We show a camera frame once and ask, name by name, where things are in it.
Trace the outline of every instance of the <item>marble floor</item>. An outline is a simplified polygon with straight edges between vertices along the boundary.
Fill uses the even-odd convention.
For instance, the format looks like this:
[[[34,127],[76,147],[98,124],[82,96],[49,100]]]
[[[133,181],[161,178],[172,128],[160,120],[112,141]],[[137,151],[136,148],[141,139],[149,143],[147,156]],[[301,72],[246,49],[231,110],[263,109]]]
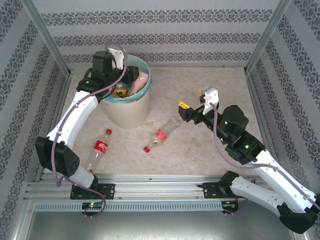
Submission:
[[[76,92],[78,82],[88,68],[77,67],[69,87],[63,113]],[[75,141],[73,151],[81,164],[87,161],[91,148],[106,129],[112,130],[107,153],[96,172],[135,175],[223,175],[231,170],[255,175],[228,165],[214,146],[213,134],[204,124],[183,123],[162,145],[149,153],[143,151],[150,136],[168,119],[178,115],[179,100],[192,108],[200,106],[198,89],[212,85],[219,93],[219,111],[238,105],[249,119],[247,130],[261,140],[244,70],[241,67],[152,67],[150,114],[141,126],[123,129],[106,114],[101,102],[87,118]]]

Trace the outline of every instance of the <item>damask wallpaper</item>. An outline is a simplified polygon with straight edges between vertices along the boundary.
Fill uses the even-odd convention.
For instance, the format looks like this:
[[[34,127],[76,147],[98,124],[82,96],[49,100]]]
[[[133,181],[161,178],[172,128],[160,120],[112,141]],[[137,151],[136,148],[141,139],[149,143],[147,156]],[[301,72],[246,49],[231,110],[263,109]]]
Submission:
[[[19,0],[0,2],[0,239],[12,229],[39,163],[65,76]]]
[[[70,68],[107,41],[150,66],[244,67],[279,0],[34,0]]]
[[[279,163],[320,193],[320,0],[293,0],[251,72]],[[320,219],[311,229],[320,239]]]

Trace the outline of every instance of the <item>empty plastic bottle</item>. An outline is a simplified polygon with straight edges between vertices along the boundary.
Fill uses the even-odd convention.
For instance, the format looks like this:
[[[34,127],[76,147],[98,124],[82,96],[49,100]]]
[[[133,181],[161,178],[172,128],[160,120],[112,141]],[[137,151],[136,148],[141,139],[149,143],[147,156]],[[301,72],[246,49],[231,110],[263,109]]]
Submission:
[[[96,171],[96,167],[100,159],[108,149],[111,134],[112,131],[110,129],[107,129],[105,131],[105,134],[96,141],[94,147],[91,150],[88,161],[86,162],[85,169],[87,172],[93,173],[94,171]]]
[[[156,147],[158,145],[161,145],[171,134],[173,130],[175,130],[179,125],[181,124],[181,120],[179,117],[173,117],[171,118],[166,125],[161,127],[158,131],[156,131],[155,134],[153,134],[149,140],[149,143],[147,146],[143,148],[143,150],[148,153],[150,152],[150,149],[153,147]]]

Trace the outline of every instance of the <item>bucket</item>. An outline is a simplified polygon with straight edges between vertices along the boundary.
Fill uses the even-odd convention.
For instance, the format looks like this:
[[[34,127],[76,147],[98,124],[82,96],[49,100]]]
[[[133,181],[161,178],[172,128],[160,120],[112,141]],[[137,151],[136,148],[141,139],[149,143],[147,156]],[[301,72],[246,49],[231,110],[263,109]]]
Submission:
[[[135,95],[116,98],[108,96],[104,100],[108,116],[117,126],[124,129],[136,128],[148,118],[150,111],[151,71],[148,65],[139,57],[128,55],[128,66],[139,67],[140,71],[149,74],[144,88]]]

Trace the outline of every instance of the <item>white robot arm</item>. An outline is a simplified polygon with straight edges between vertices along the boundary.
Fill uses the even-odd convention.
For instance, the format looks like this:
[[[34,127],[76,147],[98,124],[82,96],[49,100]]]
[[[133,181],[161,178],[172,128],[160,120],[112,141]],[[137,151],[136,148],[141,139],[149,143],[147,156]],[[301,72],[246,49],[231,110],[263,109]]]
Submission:
[[[193,110],[180,101],[179,114],[184,121],[193,120],[195,124],[203,122],[213,131],[215,115],[212,105],[219,107],[218,91],[210,86],[200,93],[199,99],[203,105]],[[256,166],[254,171],[274,191],[257,186],[231,171],[219,181],[220,190],[225,194],[231,192],[244,197],[269,209],[286,227],[302,234],[318,217],[320,195],[300,184],[278,164],[265,146],[245,130],[248,122],[238,106],[229,106],[222,114],[218,113],[217,137],[223,144],[227,144],[225,150],[234,160],[240,162],[242,167]]]
[[[42,167],[53,170],[51,153],[54,151],[54,167],[57,173],[68,177],[77,185],[93,188],[95,176],[80,166],[79,157],[72,151],[72,148],[87,117],[109,91],[107,87],[119,80],[121,76],[123,76],[122,81],[126,83],[136,80],[133,79],[136,77],[136,74],[133,73],[139,72],[139,68],[131,66],[132,72],[127,71],[127,68],[123,72],[123,61],[124,54],[121,50],[108,48],[108,51],[97,51],[94,54],[92,68],[88,69],[79,82],[77,92],[65,115],[46,137],[39,136],[35,141],[35,148]]]

